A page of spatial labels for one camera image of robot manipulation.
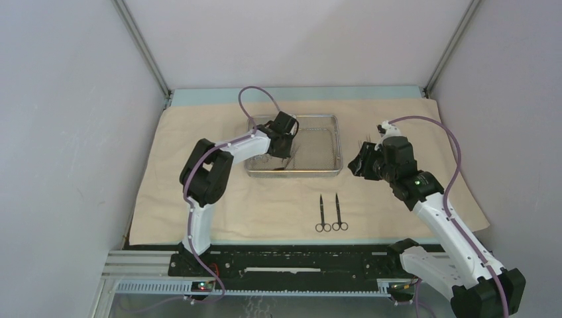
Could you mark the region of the metal surgical instrument tray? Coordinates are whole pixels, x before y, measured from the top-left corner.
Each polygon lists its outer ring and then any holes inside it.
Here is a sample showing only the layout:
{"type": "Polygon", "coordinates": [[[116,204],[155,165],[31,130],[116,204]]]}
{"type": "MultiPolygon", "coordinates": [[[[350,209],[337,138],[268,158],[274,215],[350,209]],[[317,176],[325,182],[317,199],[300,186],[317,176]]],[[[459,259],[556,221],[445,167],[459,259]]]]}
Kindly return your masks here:
{"type": "Polygon", "coordinates": [[[252,178],[332,178],[343,168],[339,125],[335,115],[298,115],[300,124],[290,157],[267,154],[244,163],[252,178]]]}

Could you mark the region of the beige cloth wrap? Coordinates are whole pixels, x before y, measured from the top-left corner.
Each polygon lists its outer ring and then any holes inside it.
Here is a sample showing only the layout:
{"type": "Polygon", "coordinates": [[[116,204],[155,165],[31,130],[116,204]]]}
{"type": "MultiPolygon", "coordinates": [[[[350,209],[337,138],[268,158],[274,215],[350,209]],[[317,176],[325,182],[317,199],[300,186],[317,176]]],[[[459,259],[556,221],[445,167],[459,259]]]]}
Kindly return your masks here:
{"type": "MultiPolygon", "coordinates": [[[[437,103],[430,99],[283,101],[296,115],[335,115],[344,163],[359,152],[367,134],[379,138],[377,126],[397,120],[412,143],[421,170],[448,184],[455,159],[445,132],[437,126],[437,103]]],[[[173,106],[163,112],[137,195],[131,244],[178,242],[186,233],[188,204],[179,175],[196,142],[231,140],[247,131],[238,105],[173,106]]],[[[242,164],[233,166],[211,227],[215,244],[355,244],[391,243],[404,238],[433,242],[431,231],[397,200],[386,182],[368,181],[343,169],[332,178],[252,178],[242,164]],[[319,196],[325,222],[336,222],[335,194],[347,231],[318,233],[319,196]]]]}

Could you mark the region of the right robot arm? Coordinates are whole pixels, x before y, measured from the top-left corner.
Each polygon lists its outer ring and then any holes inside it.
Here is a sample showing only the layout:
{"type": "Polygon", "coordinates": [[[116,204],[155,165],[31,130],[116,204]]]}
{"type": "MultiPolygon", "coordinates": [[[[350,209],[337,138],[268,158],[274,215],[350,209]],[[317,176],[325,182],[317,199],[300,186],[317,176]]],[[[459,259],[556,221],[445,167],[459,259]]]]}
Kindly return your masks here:
{"type": "Polygon", "coordinates": [[[430,172],[418,169],[414,149],[399,128],[383,122],[380,140],[364,142],[348,167],[354,176],[386,181],[394,197],[430,229],[448,255],[432,256],[412,239],[391,246],[389,274],[421,279],[449,300],[456,317],[509,317],[518,312],[526,286],[524,275],[507,269],[470,231],[430,172]]]}

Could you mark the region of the thin metal needle tweezers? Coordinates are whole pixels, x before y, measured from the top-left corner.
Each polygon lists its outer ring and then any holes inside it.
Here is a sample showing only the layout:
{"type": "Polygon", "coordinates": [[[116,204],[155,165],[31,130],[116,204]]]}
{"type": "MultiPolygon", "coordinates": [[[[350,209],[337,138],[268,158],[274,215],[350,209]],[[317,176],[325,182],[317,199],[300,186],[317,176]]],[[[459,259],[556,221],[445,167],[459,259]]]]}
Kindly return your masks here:
{"type": "Polygon", "coordinates": [[[376,143],[372,141],[371,135],[367,134],[363,140],[359,142],[360,154],[369,154],[376,150],[376,143]]]}

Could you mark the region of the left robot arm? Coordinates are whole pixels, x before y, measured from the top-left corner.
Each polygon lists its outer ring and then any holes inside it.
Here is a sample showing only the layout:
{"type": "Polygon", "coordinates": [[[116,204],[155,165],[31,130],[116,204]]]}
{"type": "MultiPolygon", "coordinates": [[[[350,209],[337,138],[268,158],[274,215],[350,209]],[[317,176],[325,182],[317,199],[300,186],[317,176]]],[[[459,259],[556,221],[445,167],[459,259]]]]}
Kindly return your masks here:
{"type": "Polygon", "coordinates": [[[190,253],[184,259],[184,268],[192,275],[201,276],[209,269],[209,257],[204,252],[211,246],[215,204],[227,189],[232,167],[265,154],[290,158],[299,128],[295,115],[280,111],[273,120],[254,125],[232,140],[211,142],[202,138],[196,142],[179,177],[188,204],[188,224],[182,244],[190,253]]]}

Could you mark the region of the metal surgical scissors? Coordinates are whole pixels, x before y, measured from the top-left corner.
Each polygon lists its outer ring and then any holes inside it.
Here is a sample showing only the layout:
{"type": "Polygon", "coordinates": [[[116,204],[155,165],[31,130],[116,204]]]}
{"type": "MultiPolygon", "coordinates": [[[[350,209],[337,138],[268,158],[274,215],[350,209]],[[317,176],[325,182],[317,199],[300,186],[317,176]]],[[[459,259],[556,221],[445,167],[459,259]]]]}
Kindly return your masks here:
{"type": "Polygon", "coordinates": [[[332,229],[334,231],[347,231],[349,229],[349,225],[347,222],[342,220],[341,216],[341,206],[339,201],[338,193],[335,194],[335,209],[336,209],[336,222],[332,224],[332,229]]]}

